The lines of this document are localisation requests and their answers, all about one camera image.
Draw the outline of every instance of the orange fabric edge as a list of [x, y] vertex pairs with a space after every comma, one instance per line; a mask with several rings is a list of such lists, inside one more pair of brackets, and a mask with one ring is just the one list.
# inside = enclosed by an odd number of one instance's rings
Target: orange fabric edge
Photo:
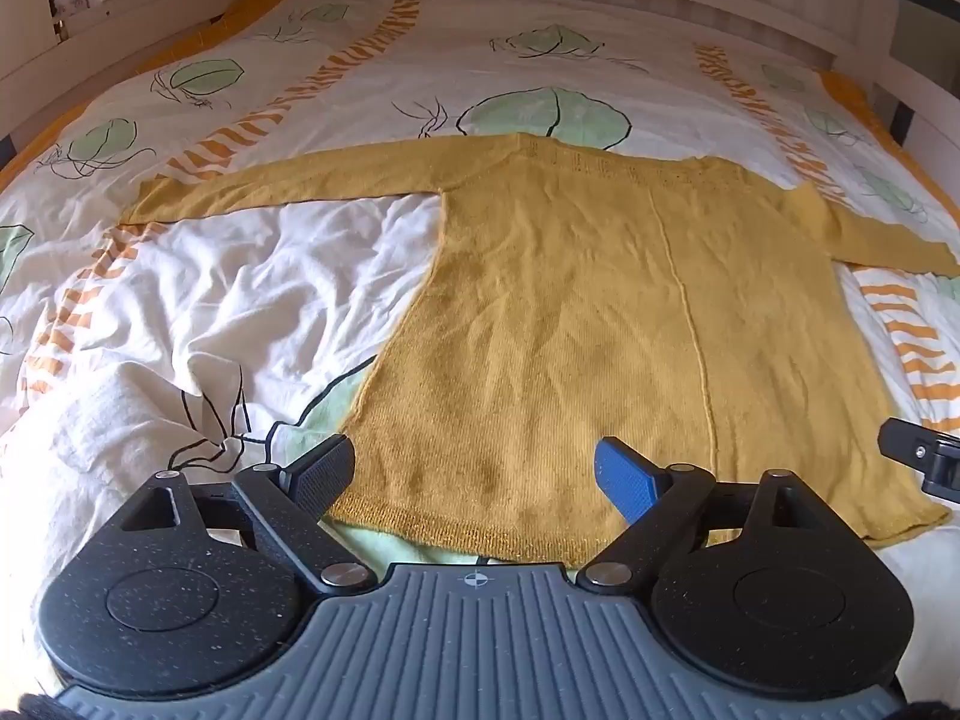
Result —
[[[208, 26], [202, 26], [194, 33], [187, 35], [181, 40], [176, 41], [170, 47], [167, 47], [156, 56], [151, 57], [142, 65], [136, 68], [129, 76], [131, 79], [148, 71], [168, 65], [181, 59], [186, 59], [196, 53], [212, 49], [219, 43], [232, 38], [241, 30], [246, 29], [262, 15], [272, 10], [282, 0], [234, 0], [226, 11], [223, 18], [216, 23]], [[30, 143], [25, 146], [23, 151], [18, 152], [16, 156], [0, 170], [0, 191], [6, 190], [13, 183], [13, 180], [26, 169], [30, 162], [37, 159], [40, 154], [47, 151], [50, 146], [56, 143], [59, 134], [64, 131], [64, 127], [70, 122], [74, 122], [88, 108], [88, 105], [96, 100], [92, 98], [86, 103], [71, 108], [66, 113], [57, 117], [54, 122], [45, 127], [40, 135], [37, 135]]]
[[827, 90], [827, 93], [836, 100], [837, 103], [840, 103], [850, 111], [858, 122], [869, 129], [872, 136], [877, 138], [880, 146], [883, 146], [888, 154], [895, 157], [901, 165], [906, 167], [906, 170], [909, 170], [913, 177], [923, 185], [923, 189], [929, 191], [930, 194], [940, 201], [940, 204], [944, 206], [944, 209], [947, 209], [947, 213], [949, 213], [954, 223], [960, 228], [960, 208], [953, 202], [953, 198], [928, 175], [917, 160], [910, 156], [910, 154], [893, 139], [893, 136], [887, 131], [886, 127], [883, 126], [883, 122], [877, 119], [877, 114], [870, 108], [870, 103], [867, 103], [867, 95], [864, 95], [863, 90], [851, 79], [848, 79], [842, 73], [837, 73], [837, 71], [821, 70], [818, 71], [818, 73], [820, 74], [820, 81], [824, 85], [824, 89]]

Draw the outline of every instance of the knit fabric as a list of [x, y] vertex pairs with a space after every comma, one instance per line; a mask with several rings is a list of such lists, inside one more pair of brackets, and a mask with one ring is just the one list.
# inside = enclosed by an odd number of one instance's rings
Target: knit fabric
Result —
[[124, 223], [309, 199], [443, 196], [429, 276], [342, 430], [333, 514], [509, 560], [579, 565], [624, 527], [597, 440], [720, 480], [794, 469], [863, 538], [941, 521], [877, 452], [893, 407], [832, 260], [958, 275], [947, 247], [716, 158], [529, 135], [381, 143], [203, 186], [145, 184]]

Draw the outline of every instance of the screw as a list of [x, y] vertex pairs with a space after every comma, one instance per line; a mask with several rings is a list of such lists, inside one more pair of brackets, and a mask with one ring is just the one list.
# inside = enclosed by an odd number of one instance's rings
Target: screw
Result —
[[634, 572], [622, 562], [595, 562], [587, 567], [584, 576], [590, 584], [598, 587], [619, 587], [627, 584]]
[[331, 587], [357, 587], [370, 577], [370, 572], [357, 562], [335, 562], [320, 572], [320, 579]]

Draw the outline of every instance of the white bedding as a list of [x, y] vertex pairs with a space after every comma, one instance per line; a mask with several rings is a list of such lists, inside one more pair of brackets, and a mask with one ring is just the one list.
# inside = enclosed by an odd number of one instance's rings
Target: white bedding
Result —
[[[404, 6], [416, 11], [413, 25], [397, 28], [383, 52], [368, 45], [370, 58], [344, 54], [392, 18], [391, 6], [285, 0], [203, 55], [105, 93], [0, 196], [0, 224], [10, 228], [0, 256], [6, 690], [56, 689], [35, 637], [40, 592], [150, 473], [191, 461], [192, 478], [219, 480], [268, 453], [291, 461], [335, 427], [363, 370], [319, 405], [318, 395], [376, 355], [435, 247], [435, 196], [301, 203], [112, 232], [139, 182], [159, 172], [195, 181], [200, 170], [322, 148], [521, 128], [626, 154], [714, 154], [795, 186], [790, 151], [742, 104], [761, 100], [791, 133], [794, 155], [797, 143], [810, 148], [854, 210], [960, 254], [949, 210], [829, 98], [817, 74], [786, 57], [728, 50], [731, 74], [754, 92], [733, 98], [688, 39], [644, 15], [552, 0], [422, 0]], [[353, 60], [333, 84], [284, 93], [304, 89], [322, 65], [338, 68], [328, 59], [335, 52]], [[262, 136], [237, 124], [254, 110]], [[280, 122], [269, 118], [280, 113]], [[249, 145], [217, 132], [228, 125]], [[97, 250], [107, 253], [92, 260]], [[960, 400], [930, 389], [957, 386], [960, 396], [954, 285], [837, 271], [901, 415], [960, 422]], [[934, 361], [926, 368], [938, 372], [906, 370], [911, 360]], [[367, 533], [341, 535], [371, 546]], [[901, 666], [911, 698], [960, 702], [960, 622], [949, 611], [958, 538], [949, 525], [882, 553], [916, 606]], [[384, 550], [419, 554], [398, 539], [373, 539], [373, 548], [378, 560]], [[0, 706], [9, 700], [3, 694]]]

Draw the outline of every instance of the blue gripper pad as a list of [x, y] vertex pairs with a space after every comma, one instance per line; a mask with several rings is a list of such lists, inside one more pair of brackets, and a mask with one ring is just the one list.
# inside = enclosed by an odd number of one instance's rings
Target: blue gripper pad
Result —
[[882, 688], [805, 704], [728, 688], [665, 650], [633, 601], [578, 589], [558, 565], [397, 565], [371, 592], [321, 601], [289, 650], [228, 688], [136, 702], [74, 686], [59, 700], [88, 720], [880, 720], [899, 708]]
[[656, 503], [654, 477], [644, 473], [619, 446], [607, 439], [597, 443], [593, 452], [593, 475], [597, 487], [630, 525]]

